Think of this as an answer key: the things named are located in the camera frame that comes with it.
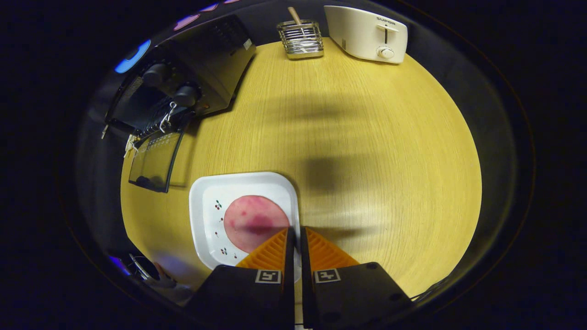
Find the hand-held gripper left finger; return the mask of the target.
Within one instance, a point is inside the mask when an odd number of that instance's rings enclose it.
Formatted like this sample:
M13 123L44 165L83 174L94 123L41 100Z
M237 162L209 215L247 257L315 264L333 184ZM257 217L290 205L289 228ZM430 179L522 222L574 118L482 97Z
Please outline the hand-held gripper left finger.
M293 330L295 231L284 228L237 266L219 265L186 306L200 330Z

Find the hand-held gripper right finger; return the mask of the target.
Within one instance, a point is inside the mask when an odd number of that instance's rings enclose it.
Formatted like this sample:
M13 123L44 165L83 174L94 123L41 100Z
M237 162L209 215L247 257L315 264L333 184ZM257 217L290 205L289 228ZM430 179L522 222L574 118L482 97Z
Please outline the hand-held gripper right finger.
M312 228L300 230L300 260L306 329L381 330L413 311L379 263L359 263Z

